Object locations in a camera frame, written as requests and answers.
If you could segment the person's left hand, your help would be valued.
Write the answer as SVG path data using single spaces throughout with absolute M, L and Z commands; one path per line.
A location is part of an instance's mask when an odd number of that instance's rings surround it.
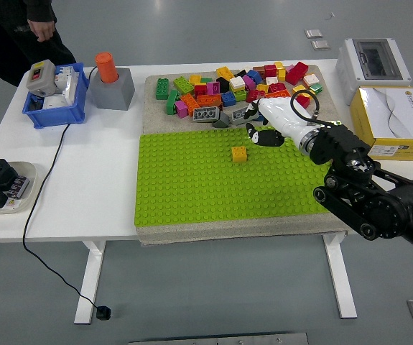
M 38 42 L 50 40 L 55 32 L 55 22 L 36 22 L 30 19 L 27 20 L 29 28 L 34 33 Z

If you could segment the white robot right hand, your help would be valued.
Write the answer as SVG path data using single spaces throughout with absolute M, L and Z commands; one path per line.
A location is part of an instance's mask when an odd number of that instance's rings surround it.
M 257 131 L 251 123 L 246 123 L 246 130 L 250 140 L 265 147 L 279 147 L 286 137 L 290 137 L 299 151 L 308 155 L 309 142 L 317 136 L 320 125 L 308 124 L 291 109 L 290 98 L 260 98 L 252 101 L 244 118 L 257 115 L 260 112 L 264 117 L 263 124 L 269 123 L 274 129 Z

